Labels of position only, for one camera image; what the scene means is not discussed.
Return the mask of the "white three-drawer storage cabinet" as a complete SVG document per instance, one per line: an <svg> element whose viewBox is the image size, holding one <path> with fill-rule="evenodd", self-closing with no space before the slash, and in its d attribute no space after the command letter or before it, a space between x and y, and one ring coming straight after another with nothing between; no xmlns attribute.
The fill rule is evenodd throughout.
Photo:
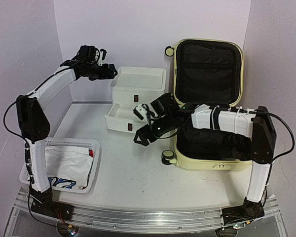
<svg viewBox="0 0 296 237"><path fill-rule="evenodd" d="M105 115L107 129L135 133L146 122L133 113L134 108L157 99L165 93L165 87L165 69L119 67L111 82L112 107Z"/></svg>

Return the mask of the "white perforated plastic basket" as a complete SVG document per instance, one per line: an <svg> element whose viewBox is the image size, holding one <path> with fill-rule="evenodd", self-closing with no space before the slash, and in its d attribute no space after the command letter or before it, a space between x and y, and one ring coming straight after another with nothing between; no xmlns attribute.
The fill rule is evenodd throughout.
<svg viewBox="0 0 296 237"><path fill-rule="evenodd" d="M23 184L38 192L56 191L85 194L96 177L100 143L92 139L46 138L29 142L19 175Z"/></svg>

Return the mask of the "white blue-print t-shirt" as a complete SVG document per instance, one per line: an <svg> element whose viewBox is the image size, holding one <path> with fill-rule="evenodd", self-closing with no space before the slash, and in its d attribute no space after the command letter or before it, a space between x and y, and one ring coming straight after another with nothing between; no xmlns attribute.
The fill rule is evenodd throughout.
<svg viewBox="0 0 296 237"><path fill-rule="evenodd" d="M50 185L70 190L82 190L88 185L94 158L88 147L45 147L46 172Z"/></svg>

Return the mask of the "pale yellow hard-shell suitcase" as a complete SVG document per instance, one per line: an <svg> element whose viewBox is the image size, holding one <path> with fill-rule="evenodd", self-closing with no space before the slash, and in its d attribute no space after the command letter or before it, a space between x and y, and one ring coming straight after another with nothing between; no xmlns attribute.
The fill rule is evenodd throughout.
<svg viewBox="0 0 296 237"><path fill-rule="evenodd" d="M242 49L220 40L184 39L165 49L174 57L174 100L180 105L230 105L236 107L243 93ZM174 153L162 162L190 170L239 171L252 163L251 141L235 134L196 130L188 121L173 130Z"/></svg>

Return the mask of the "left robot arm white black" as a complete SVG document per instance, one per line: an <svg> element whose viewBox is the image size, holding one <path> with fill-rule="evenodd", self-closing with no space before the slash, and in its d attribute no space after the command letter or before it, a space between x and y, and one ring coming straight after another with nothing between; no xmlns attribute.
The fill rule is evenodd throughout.
<svg viewBox="0 0 296 237"><path fill-rule="evenodd" d="M45 115L49 103L67 86L79 78L90 81L113 79L117 76L114 64L104 63L107 51L95 46L82 45L77 54L60 64L51 76L26 95L19 95L12 105L16 106L21 133L25 143L25 165L34 193L51 192L45 163L46 138L50 123Z"/></svg>

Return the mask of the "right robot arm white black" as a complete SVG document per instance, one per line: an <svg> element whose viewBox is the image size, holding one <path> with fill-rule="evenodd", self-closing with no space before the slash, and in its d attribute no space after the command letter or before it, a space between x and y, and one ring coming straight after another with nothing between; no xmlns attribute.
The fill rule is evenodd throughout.
<svg viewBox="0 0 296 237"><path fill-rule="evenodd" d="M168 132L179 130L188 121L196 130L224 132L249 139L251 177L246 194L247 201L238 209L238 214L244 219L249 219L257 212L257 203L262 199L265 186L268 184L271 165L276 159L291 153L296 145L289 125L264 106L257 109L243 109L209 102L205 104L187 102L180 105L172 94L166 93L149 105L137 105L133 113L146 122L146 125L136 131L134 137L134 142L143 146L148 146ZM273 119L277 119L287 129L292 141L288 151L276 156L274 150L277 133Z"/></svg>

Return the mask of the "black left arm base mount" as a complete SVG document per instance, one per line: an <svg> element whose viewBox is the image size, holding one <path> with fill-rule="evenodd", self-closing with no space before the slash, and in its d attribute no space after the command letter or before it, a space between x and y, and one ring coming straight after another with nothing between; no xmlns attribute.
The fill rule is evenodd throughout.
<svg viewBox="0 0 296 237"><path fill-rule="evenodd" d="M44 192L39 192L30 187L30 195L33 198L30 210L34 213L69 221L72 218L74 206L53 200L53 191L49 187Z"/></svg>

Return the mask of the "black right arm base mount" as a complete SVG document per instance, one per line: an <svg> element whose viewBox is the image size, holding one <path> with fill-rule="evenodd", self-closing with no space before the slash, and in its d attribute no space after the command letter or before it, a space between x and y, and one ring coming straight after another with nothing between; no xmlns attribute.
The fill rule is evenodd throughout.
<svg viewBox="0 0 296 237"><path fill-rule="evenodd" d="M240 206L227 207L222 209L222 225L224 227L233 226L235 224L242 224L247 221L264 216L265 203L248 201L247 198Z"/></svg>

